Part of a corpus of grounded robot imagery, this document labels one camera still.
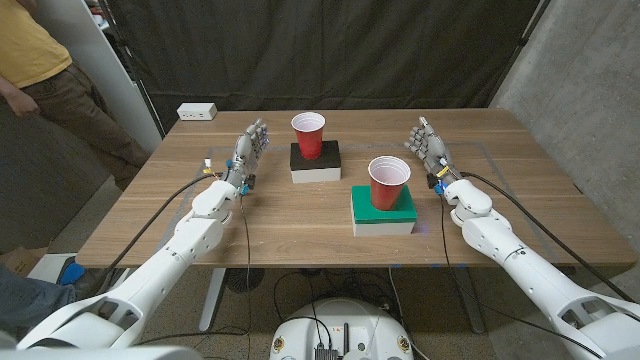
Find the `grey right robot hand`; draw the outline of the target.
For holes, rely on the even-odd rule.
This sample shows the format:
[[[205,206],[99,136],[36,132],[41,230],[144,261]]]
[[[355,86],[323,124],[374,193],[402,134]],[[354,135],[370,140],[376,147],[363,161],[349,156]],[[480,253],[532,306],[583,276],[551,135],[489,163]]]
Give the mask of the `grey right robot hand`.
[[[424,164],[428,173],[451,184],[461,178],[451,154],[424,116],[418,117],[420,125],[413,127],[404,146],[414,153]]]

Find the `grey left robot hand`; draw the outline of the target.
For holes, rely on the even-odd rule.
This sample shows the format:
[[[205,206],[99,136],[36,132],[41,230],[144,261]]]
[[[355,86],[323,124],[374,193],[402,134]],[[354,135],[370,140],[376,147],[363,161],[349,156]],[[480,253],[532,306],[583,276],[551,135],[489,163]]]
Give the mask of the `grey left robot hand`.
[[[268,144],[267,125],[258,118],[238,137],[232,156],[227,161],[227,170],[222,180],[234,185],[240,191],[250,188],[248,180],[254,174]]]

